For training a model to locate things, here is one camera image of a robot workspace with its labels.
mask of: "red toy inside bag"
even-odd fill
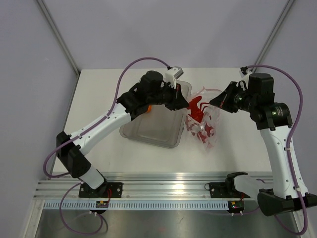
[[[220,110],[210,105],[209,101],[220,93],[218,89],[203,88],[189,98],[186,128],[203,143],[205,148],[212,148],[216,143],[216,127],[219,123]]]

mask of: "tabletop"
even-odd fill
[[[130,89],[148,70],[126,72],[119,95]],[[192,85],[192,93],[203,87],[224,90],[230,81],[239,81],[239,68],[184,68],[179,80]],[[81,71],[67,118],[65,132],[71,134],[107,111],[114,97],[122,69],[85,69]],[[101,140],[87,159],[100,172],[270,172],[265,144],[247,112],[221,111],[215,146],[206,150],[184,129],[175,148],[162,148],[123,138],[119,128]],[[57,159],[53,172],[66,169]]]

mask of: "purple cable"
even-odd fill
[[[81,184],[81,182],[75,184],[73,187],[71,187],[71,188],[65,193],[65,195],[63,196],[63,198],[61,199],[60,204],[59,204],[59,215],[60,215],[60,219],[61,219],[62,223],[64,224],[64,226],[65,226],[68,230],[70,230],[71,232],[74,232],[74,233],[76,233],[76,234],[83,235],[83,236],[92,236],[92,235],[97,234],[97,233],[101,230],[101,228],[103,227],[104,218],[103,218],[102,215],[96,213],[96,215],[100,218],[100,221],[101,221],[99,228],[98,228],[97,230],[95,230],[94,232],[84,233],[84,232],[76,231],[76,230],[72,229],[71,227],[69,227],[69,225],[66,223],[66,221],[65,221],[65,219],[64,219],[64,217],[63,217],[63,213],[62,213],[62,211],[61,211],[61,207],[62,207],[62,205],[63,205],[63,201],[64,201],[65,197],[68,195],[68,193],[69,193],[73,188],[79,186],[80,184]]]
[[[132,66],[134,65],[135,63],[137,62],[140,62],[140,61],[143,61],[143,60],[155,60],[155,61],[158,61],[158,62],[161,62],[162,64],[164,64],[167,68],[169,68],[169,65],[167,63],[165,63],[164,61],[158,59],[158,58],[154,58],[154,57],[143,57],[143,58],[139,58],[139,59],[136,59],[135,61],[131,62],[124,70],[123,72],[121,73],[120,77],[119,77],[119,80],[118,80],[118,83],[117,83],[117,87],[116,87],[116,90],[115,90],[115,94],[114,94],[114,100],[112,102],[112,106],[110,108],[110,110],[108,111],[108,113],[106,114],[106,116],[104,116],[103,118],[101,118],[98,122],[96,122],[94,125],[92,125],[91,127],[89,127],[88,129],[86,129],[85,131],[83,131],[80,136],[75,136],[74,138],[68,140],[67,142],[61,144],[60,146],[58,146],[57,148],[55,148],[52,152],[50,152],[50,154],[45,158],[44,160],[44,163],[43,163],[43,172],[44,174],[48,177],[48,178],[59,178],[61,176],[64,176],[64,175],[68,175],[69,173],[63,173],[63,174],[60,174],[60,175],[50,175],[47,170],[46,170],[46,167],[47,167],[47,164],[48,164],[48,161],[50,160],[50,158],[59,150],[61,149],[62,147],[64,147],[65,145],[73,142],[74,140],[77,140],[79,139],[81,136],[87,134],[89,131],[91,131],[92,129],[94,129],[96,126],[98,126],[100,123],[102,123],[104,120],[106,120],[109,115],[112,113],[113,111],[113,108],[115,106],[115,103],[116,103],[116,100],[117,100],[117,97],[118,97],[118,93],[119,93],[119,87],[120,87],[120,83],[122,81],[122,78],[124,76],[124,74],[126,73],[126,71]]]
[[[282,74],[284,74],[286,77],[288,77],[293,83],[294,85],[296,86],[296,89],[298,91],[298,94],[299,94],[299,107],[298,107],[298,112],[297,112],[297,116],[296,116],[296,119],[295,119],[295,122],[293,124],[293,127],[291,128],[288,136],[287,136],[287,140],[286,140],[286,147],[287,148],[290,148],[290,143],[291,143],[291,139],[292,139],[292,136],[294,134],[294,131],[298,125],[298,121],[301,117],[301,114],[302,114],[302,109],[303,109],[303,92],[301,90],[301,87],[299,86],[299,84],[296,82],[296,80],[291,76],[289,75],[288,73],[286,73],[285,71],[279,69],[279,68],[276,68],[276,67],[273,67],[273,66],[269,66],[269,65],[263,65],[263,64],[255,64],[255,65],[249,65],[247,66],[247,68],[270,68],[270,69],[274,69],[278,72],[281,72]],[[296,174],[295,174],[295,169],[294,169],[294,165],[293,165],[293,161],[292,161],[292,154],[291,154],[291,151],[290,150],[287,150],[286,151],[287,153],[287,159],[288,159],[288,163],[289,163],[289,167],[290,167],[290,171],[291,171],[291,175],[292,175],[292,179],[294,181],[294,185],[295,185],[295,188],[300,188],[299,187],[299,184],[297,182],[297,178],[296,178]],[[302,209],[303,209],[303,216],[304,216],[304,226],[303,226],[303,229],[300,231],[300,232],[294,232],[294,231],[291,231],[290,229],[288,229],[282,222],[281,220],[277,217],[277,221],[279,222],[279,224],[285,229],[287,230],[288,232],[294,234],[294,235],[297,235],[297,236],[301,236],[303,235],[306,231],[307,231],[307,228],[308,228],[308,217],[307,217],[307,210],[306,210],[306,205],[305,205],[305,202],[304,202],[304,199],[303,199],[303,196],[302,196],[302,193],[300,191],[297,191],[297,194],[298,194],[298,197],[301,201],[301,205],[302,205]]]

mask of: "purple hose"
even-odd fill
[[[71,188],[64,194],[64,196],[63,196],[63,198],[61,199],[60,204],[59,204],[59,215],[60,215],[60,219],[61,219],[62,223],[64,224],[64,226],[65,226],[68,230],[70,230],[71,232],[74,232],[74,233],[76,233],[76,234],[83,235],[83,236],[93,236],[93,235],[97,234],[97,233],[101,230],[101,228],[103,227],[104,218],[103,218],[102,215],[100,215],[100,214],[98,214],[98,213],[96,214],[96,215],[100,218],[100,221],[101,221],[99,228],[98,228],[97,230],[95,230],[94,232],[84,233],[84,232],[76,231],[76,230],[72,229],[71,227],[69,227],[69,225],[66,223],[66,221],[65,221],[65,219],[64,219],[64,217],[63,217],[63,213],[62,213],[62,211],[61,211],[61,207],[62,207],[62,205],[63,205],[63,201],[64,201],[65,197],[68,195],[68,193],[69,193],[73,188],[79,186],[80,184],[81,184],[81,182],[75,184],[73,187],[71,187]]]
[[[118,80],[118,83],[117,83],[117,87],[115,89],[115,94],[114,94],[114,99],[113,99],[113,102],[112,102],[112,106],[110,108],[110,110],[108,111],[108,113],[106,114],[106,116],[104,116],[103,118],[101,118],[98,122],[96,122],[94,125],[92,125],[91,127],[89,127],[88,129],[86,129],[85,131],[83,131],[80,136],[83,136],[85,134],[87,134],[89,131],[91,131],[92,129],[94,129],[96,126],[98,126],[100,123],[102,123],[104,120],[106,120],[109,115],[112,113],[113,111],[113,108],[115,106],[115,103],[116,103],[116,100],[117,100],[117,97],[118,97],[118,93],[119,93],[119,87],[120,87],[120,83],[122,81],[122,78],[124,76],[124,74],[126,73],[126,71],[132,66],[134,65],[135,63],[137,62],[140,62],[140,61],[143,61],[143,60],[156,60],[158,62],[161,62],[162,64],[164,64],[167,68],[169,68],[169,65],[167,63],[165,63],[164,61],[160,60],[160,59],[157,59],[157,58],[154,58],[154,57],[143,57],[143,58],[139,58],[133,62],[131,62],[124,70],[123,72],[121,73],[120,77],[119,77],[119,80]],[[68,175],[69,173],[63,173],[63,174],[60,174],[60,175],[51,175],[47,172],[47,164],[48,164],[48,161],[50,160],[50,158],[59,150],[61,149],[62,147],[64,147],[65,145],[73,142],[74,140],[77,140],[80,138],[80,136],[75,136],[74,138],[68,140],[67,142],[61,144],[60,146],[58,146],[57,148],[55,148],[52,152],[50,152],[50,154],[45,158],[44,160],[44,163],[43,163],[43,172],[44,174],[48,177],[48,178],[59,178],[61,176],[64,176],[64,175]]]
[[[299,119],[301,117],[302,109],[303,109],[303,93],[302,93],[301,87],[299,86],[299,84],[296,82],[296,80],[291,75],[289,75],[288,73],[286,73],[285,71],[283,71],[283,70],[281,70],[279,68],[276,68],[276,67],[273,67],[273,66],[269,66],[269,65],[263,65],[263,64],[256,64],[256,65],[247,66],[247,68],[254,68],[254,67],[256,67],[256,68],[270,68],[270,69],[274,69],[276,71],[279,71],[282,74],[284,74],[285,76],[287,76],[294,83],[294,85],[296,86],[296,89],[297,89],[298,94],[299,94],[299,107],[298,107],[298,112],[297,112],[297,116],[296,116],[295,122],[294,122],[293,127],[291,128],[291,130],[290,130],[290,132],[289,132],[289,134],[287,136],[287,140],[286,140],[286,147],[290,148],[291,139],[292,139],[294,131],[295,131],[297,125],[298,125],[298,121],[299,121]],[[295,169],[294,169],[294,165],[293,165],[293,161],[292,161],[291,151],[287,150],[286,152],[287,152],[287,159],[288,159],[288,163],[289,163],[289,167],[290,167],[290,171],[291,171],[292,179],[294,181],[295,188],[300,188],[299,184],[297,182],[296,174],[295,174]],[[307,231],[307,228],[308,228],[308,217],[307,217],[306,205],[305,205],[302,193],[300,191],[297,191],[297,194],[298,194],[298,197],[299,197],[299,199],[301,201],[301,205],[302,205],[302,209],[303,209],[303,216],[304,216],[303,229],[300,232],[291,231],[290,229],[288,229],[280,221],[280,219],[277,216],[275,216],[275,217],[276,217],[277,221],[279,222],[279,224],[285,230],[287,230],[288,232],[290,232],[290,233],[292,233],[294,235],[301,236]]]

